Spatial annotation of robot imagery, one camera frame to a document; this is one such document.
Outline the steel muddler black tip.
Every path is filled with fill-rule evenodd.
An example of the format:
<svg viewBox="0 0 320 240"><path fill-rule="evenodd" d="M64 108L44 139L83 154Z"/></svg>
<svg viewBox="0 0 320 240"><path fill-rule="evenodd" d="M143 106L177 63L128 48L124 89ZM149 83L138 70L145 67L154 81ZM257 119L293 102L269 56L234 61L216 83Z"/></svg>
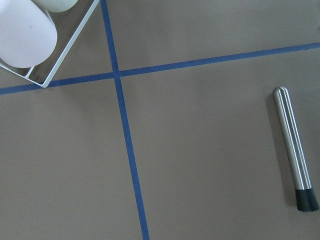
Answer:
<svg viewBox="0 0 320 240"><path fill-rule="evenodd" d="M289 91L278 86L272 95L293 178L297 210L316 212L320 206L312 187Z"/></svg>

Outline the pink cup on rack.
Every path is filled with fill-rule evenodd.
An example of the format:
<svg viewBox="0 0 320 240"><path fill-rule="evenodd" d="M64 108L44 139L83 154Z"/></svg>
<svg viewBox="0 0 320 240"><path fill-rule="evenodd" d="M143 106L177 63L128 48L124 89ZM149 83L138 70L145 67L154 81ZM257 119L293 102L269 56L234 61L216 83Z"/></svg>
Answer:
<svg viewBox="0 0 320 240"><path fill-rule="evenodd" d="M15 68L44 62L57 44L54 23L31 0L0 2L0 58Z"/></svg>

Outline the cream cup on rack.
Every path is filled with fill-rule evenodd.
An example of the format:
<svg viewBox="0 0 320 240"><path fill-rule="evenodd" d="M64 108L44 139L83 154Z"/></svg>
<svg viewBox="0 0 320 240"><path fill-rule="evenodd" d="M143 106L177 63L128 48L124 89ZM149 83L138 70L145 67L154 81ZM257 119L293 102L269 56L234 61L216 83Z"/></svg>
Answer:
<svg viewBox="0 0 320 240"><path fill-rule="evenodd" d="M71 9L78 0L32 0L38 7L52 13L61 13Z"/></svg>

